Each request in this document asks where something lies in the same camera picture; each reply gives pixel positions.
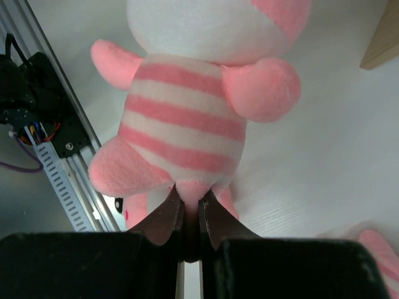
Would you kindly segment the pink striped plush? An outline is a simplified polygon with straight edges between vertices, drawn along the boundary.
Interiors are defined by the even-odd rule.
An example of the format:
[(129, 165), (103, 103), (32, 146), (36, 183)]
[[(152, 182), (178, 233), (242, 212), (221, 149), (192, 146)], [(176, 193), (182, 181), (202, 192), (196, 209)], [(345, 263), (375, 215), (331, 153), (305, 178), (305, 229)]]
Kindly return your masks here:
[[(219, 189), (215, 193), (219, 203), (236, 219), (239, 219), (239, 214), (234, 206), (231, 190), (229, 187)], [(130, 196), (126, 199), (116, 197), (114, 206), (119, 214), (121, 214), (125, 221), (126, 229), (131, 229), (139, 222), (144, 220), (148, 215), (147, 211), (147, 193)]]
[(398, 255), (390, 244), (374, 230), (362, 231), (358, 241), (373, 255), (390, 298), (398, 298)]
[(285, 115), (300, 80), (282, 55), (310, 1), (128, 1), (141, 57), (98, 40), (100, 75), (127, 91), (116, 137), (96, 153), (94, 188), (125, 197), (175, 185), (187, 200), (229, 185), (249, 121)]

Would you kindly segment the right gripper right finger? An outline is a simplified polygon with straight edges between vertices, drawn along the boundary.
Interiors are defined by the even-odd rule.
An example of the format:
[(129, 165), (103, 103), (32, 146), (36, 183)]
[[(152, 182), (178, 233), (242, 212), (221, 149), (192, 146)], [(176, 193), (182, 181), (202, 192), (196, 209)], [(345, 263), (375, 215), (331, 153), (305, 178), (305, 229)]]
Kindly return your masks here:
[(200, 200), (198, 212), (199, 236), (203, 249), (216, 251), (225, 240), (261, 239), (228, 212), (211, 189)]

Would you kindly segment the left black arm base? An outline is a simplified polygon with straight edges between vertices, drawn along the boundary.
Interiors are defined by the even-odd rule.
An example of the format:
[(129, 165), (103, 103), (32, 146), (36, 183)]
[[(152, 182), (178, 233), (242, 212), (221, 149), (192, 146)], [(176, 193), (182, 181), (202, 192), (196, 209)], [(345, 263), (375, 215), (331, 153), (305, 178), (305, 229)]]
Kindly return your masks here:
[(50, 142), (60, 158), (90, 145), (89, 136), (47, 56), (26, 58), (12, 34), (1, 55), (1, 124), (27, 142), (27, 126), (37, 143)]

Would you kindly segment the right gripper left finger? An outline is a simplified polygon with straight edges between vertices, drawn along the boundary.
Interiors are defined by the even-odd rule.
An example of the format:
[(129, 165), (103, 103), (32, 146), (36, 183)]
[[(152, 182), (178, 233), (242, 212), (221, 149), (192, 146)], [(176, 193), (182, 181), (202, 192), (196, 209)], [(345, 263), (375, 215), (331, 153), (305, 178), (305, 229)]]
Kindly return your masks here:
[(169, 242), (179, 244), (183, 228), (184, 202), (173, 186), (166, 199), (127, 232), (143, 235), (155, 246), (164, 246)]

